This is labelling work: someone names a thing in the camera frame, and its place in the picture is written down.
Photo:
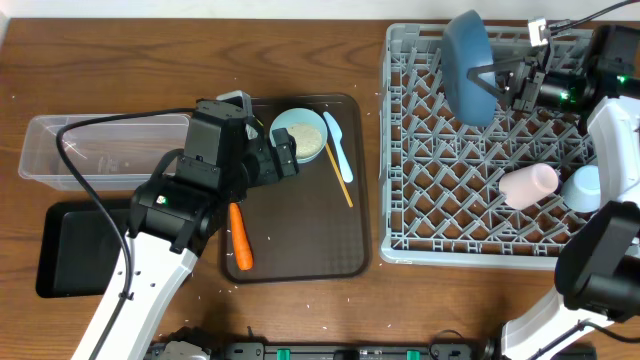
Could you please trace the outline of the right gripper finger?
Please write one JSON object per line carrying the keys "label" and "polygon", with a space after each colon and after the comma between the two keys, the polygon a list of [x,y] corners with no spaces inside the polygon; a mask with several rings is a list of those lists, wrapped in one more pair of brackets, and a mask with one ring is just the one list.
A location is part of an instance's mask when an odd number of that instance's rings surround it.
{"label": "right gripper finger", "polygon": [[516,73],[518,72],[519,68],[524,65],[525,65],[524,57],[515,57],[515,58],[499,61],[496,63],[492,63],[489,65],[482,65],[482,66],[470,68],[469,74],[479,75],[484,73],[503,73],[503,72]]}
{"label": "right gripper finger", "polygon": [[499,72],[498,80],[501,81],[502,87],[497,87],[495,84],[484,80],[482,73],[476,74],[469,72],[467,78],[497,100],[512,100],[514,98],[514,91],[510,83],[513,80],[513,76],[514,74],[512,72]]}

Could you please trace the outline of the cooked white rice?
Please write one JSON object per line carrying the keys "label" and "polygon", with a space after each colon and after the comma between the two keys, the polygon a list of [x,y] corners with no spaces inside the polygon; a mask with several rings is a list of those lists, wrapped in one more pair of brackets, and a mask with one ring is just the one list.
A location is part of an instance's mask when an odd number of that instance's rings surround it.
{"label": "cooked white rice", "polygon": [[296,142],[296,158],[305,160],[314,156],[322,147],[320,131],[310,124],[295,123],[287,128]]}

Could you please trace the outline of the dark blue plate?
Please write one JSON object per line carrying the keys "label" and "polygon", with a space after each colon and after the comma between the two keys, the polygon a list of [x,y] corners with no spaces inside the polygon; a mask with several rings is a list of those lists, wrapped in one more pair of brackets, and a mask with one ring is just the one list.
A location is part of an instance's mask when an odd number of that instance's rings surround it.
{"label": "dark blue plate", "polygon": [[488,33],[475,10],[446,25],[441,52],[442,79],[451,112],[465,125],[488,126],[493,121],[497,99],[468,78],[471,68],[493,64]]}

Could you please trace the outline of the light blue bowl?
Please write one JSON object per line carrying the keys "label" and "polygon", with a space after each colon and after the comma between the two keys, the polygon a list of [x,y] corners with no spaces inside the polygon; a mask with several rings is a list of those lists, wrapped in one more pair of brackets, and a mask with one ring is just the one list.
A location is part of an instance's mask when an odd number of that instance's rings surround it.
{"label": "light blue bowl", "polygon": [[270,127],[270,139],[274,132],[284,128],[296,143],[296,160],[299,164],[314,160],[325,148],[328,129],[323,118],[313,110],[292,108],[279,114]]}

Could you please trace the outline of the light blue cup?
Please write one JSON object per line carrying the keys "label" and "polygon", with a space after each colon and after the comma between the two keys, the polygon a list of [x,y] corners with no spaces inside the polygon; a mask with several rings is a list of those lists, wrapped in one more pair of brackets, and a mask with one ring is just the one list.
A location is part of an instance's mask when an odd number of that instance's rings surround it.
{"label": "light blue cup", "polygon": [[563,184],[560,195],[564,204],[580,213],[594,212],[600,207],[599,170],[585,165],[576,170]]}

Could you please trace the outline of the pink cup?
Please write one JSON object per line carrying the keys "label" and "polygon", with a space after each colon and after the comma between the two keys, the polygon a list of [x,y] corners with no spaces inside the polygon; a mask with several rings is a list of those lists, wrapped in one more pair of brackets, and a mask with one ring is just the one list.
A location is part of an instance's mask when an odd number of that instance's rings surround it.
{"label": "pink cup", "polygon": [[499,191],[509,207],[522,210],[554,193],[558,185],[556,171],[538,163],[505,174],[499,181]]}

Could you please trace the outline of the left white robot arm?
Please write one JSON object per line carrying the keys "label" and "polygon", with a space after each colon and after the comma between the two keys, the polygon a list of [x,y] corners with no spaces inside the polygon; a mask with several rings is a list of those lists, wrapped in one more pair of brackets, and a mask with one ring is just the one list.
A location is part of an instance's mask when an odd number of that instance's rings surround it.
{"label": "left white robot arm", "polygon": [[242,91],[200,99],[183,147],[165,153],[131,198],[127,229],[102,300],[73,356],[141,359],[160,320],[248,189],[299,172],[295,140],[267,136]]}

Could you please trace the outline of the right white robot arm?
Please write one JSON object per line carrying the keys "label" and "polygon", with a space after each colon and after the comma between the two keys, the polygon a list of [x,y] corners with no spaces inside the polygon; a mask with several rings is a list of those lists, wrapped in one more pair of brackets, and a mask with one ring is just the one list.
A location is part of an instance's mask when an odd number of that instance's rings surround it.
{"label": "right white robot arm", "polygon": [[474,67],[467,75],[515,110],[580,115],[599,168],[600,209],[560,253],[551,291],[502,327],[486,345],[486,359],[551,359],[593,330],[626,342],[609,327],[639,313],[639,261],[627,253],[639,237],[639,32],[596,28],[581,73],[567,74],[549,68],[552,40],[567,29],[532,25],[531,42],[546,47],[542,59]]}

